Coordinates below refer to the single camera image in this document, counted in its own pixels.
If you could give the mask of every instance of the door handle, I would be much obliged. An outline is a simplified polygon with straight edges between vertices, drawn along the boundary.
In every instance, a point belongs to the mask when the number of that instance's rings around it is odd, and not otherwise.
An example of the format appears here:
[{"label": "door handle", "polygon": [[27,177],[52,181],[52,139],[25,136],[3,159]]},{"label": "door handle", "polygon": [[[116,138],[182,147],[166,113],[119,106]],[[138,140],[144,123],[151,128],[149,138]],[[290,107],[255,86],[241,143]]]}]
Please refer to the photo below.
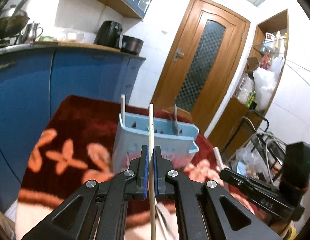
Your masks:
[{"label": "door handle", "polygon": [[177,50],[175,52],[175,55],[174,55],[174,58],[173,58],[173,61],[177,62],[177,60],[179,58],[183,58],[184,56],[185,56],[185,54],[182,52],[182,49],[181,48],[177,48]]}]

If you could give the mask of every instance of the white plastic bag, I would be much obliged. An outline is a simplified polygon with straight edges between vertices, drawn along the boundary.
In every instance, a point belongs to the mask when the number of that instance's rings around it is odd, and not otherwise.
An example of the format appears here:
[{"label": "white plastic bag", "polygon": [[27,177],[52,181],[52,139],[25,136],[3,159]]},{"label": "white plastic bag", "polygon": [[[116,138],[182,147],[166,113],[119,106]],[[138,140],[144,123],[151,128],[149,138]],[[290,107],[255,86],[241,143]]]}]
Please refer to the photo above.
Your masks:
[{"label": "white plastic bag", "polygon": [[257,178],[258,173],[263,173],[267,182],[269,182],[267,167],[255,149],[251,152],[250,147],[243,147],[236,150],[236,159],[232,162],[233,171],[252,178]]},{"label": "white plastic bag", "polygon": [[278,76],[280,75],[283,64],[284,64],[284,58],[278,56],[275,59],[273,59],[271,67],[268,70],[274,72],[276,80],[278,80]]},{"label": "white plastic bag", "polygon": [[239,85],[236,88],[235,97],[242,104],[246,104],[246,101],[254,89],[254,81],[249,78],[247,73],[244,73],[241,77]]},{"label": "white plastic bag", "polygon": [[271,99],[276,86],[275,73],[263,68],[257,68],[253,72],[255,82],[255,102],[256,110],[265,110]]}]

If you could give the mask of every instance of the stainless steel kettle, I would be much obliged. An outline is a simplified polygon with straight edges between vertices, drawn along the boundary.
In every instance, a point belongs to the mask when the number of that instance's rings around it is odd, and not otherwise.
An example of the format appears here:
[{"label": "stainless steel kettle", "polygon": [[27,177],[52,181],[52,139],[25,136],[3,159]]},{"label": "stainless steel kettle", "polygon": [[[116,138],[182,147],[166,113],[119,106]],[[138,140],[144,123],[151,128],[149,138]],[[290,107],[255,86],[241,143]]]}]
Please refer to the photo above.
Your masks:
[{"label": "stainless steel kettle", "polygon": [[[25,33],[21,33],[19,35],[20,40],[19,43],[34,43],[34,41],[40,36],[42,35],[44,29],[42,27],[38,27],[39,23],[29,23],[26,26],[26,30]],[[37,35],[37,29],[42,29],[42,32]]]}]

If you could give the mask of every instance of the plastic basket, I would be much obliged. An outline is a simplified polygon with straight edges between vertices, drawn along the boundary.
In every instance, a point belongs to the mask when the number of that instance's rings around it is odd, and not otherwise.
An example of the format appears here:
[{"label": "plastic basket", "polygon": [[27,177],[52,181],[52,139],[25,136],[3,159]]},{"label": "plastic basket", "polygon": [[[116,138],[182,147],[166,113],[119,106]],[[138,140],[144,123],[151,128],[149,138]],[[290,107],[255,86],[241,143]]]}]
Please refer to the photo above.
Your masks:
[{"label": "plastic basket", "polygon": [[[126,170],[131,160],[140,157],[142,145],[149,143],[148,116],[125,113],[125,124],[119,114],[112,156],[114,173]],[[171,160],[175,169],[186,166],[199,151],[195,143],[198,128],[194,124],[178,122],[178,130],[180,134],[176,136],[170,120],[154,118],[154,145],[160,146],[162,157]]]}]

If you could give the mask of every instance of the wooden countertop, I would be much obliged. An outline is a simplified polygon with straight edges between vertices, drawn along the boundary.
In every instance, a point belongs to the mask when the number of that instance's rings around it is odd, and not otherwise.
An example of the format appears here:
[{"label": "wooden countertop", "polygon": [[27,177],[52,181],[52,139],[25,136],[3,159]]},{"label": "wooden countertop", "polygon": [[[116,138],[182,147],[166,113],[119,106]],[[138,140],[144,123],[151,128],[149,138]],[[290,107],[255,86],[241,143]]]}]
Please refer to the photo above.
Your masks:
[{"label": "wooden countertop", "polygon": [[65,41],[36,41],[34,44],[47,45],[47,46],[61,46],[61,47],[76,47],[76,48],[88,48],[88,49],[101,49],[113,52],[120,52],[120,49],[115,49],[107,46],[101,46],[91,43],[76,43],[76,42],[65,42]]}]

